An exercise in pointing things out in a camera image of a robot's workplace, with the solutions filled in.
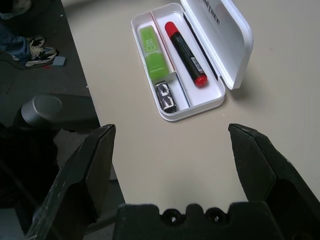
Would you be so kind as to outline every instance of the cable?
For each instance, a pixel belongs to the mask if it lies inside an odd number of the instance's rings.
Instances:
[[[45,64],[41,64],[41,65],[37,65],[37,66],[33,66],[33,67],[19,67],[19,66],[15,66],[12,62],[10,62],[8,60],[0,59],[0,62],[5,62],[7,64],[10,64],[12,67],[14,67],[15,69],[19,69],[19,70],[38,69],[38,68],[42,68],[44,66],[52,64],[52,62],[47,62]]]

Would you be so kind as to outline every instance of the marker barcode label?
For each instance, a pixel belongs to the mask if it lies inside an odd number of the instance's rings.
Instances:
[[[194,63],[194,65],[196,66],[196,68],[198,69],[200,74],[204,74],[204,70],[201,68],[200,64],[198,63],[197,59],[195,57],[191,57],[192,62]]]

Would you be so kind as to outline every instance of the red marker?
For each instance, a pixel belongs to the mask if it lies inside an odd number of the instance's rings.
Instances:
[[[191,49],[187,45],[186,41],[180,34],[176,25],[172,21],[168,21],[165,26],[165,31],[168,34],[173,46],[178,52],[185,68],[188,70],[194,84],[197,87],[202,87],[207,84],[208,77],[204,70],[200,66],[195,55],[192,53]]]

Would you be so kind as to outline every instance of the eraser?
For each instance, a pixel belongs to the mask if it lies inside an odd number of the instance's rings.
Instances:
[[[163,111],[168,114],[173,114],[177,111],[177,105],[175,103],[174,97],[171,94],[169,85],[166,81],[158,82],[155,85],[155,91],[158,95],[159,104]]]
[[[57,67],[64,67],[66,63],[66,58],[64,56],[56,56],[53,60],[52,65]]]

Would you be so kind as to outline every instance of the person's leg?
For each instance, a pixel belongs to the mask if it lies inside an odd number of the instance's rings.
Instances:
[[[42,47],[45,39],[41,36],[26,38],[16,36],[0,23],[0,51],[12,55],[26,67],[52,61],[57,51],[53,47]]]
[[[17,57],[25,63],[31,56],[28,40],[22,36],[16,36],[0,23],[0,50]]]

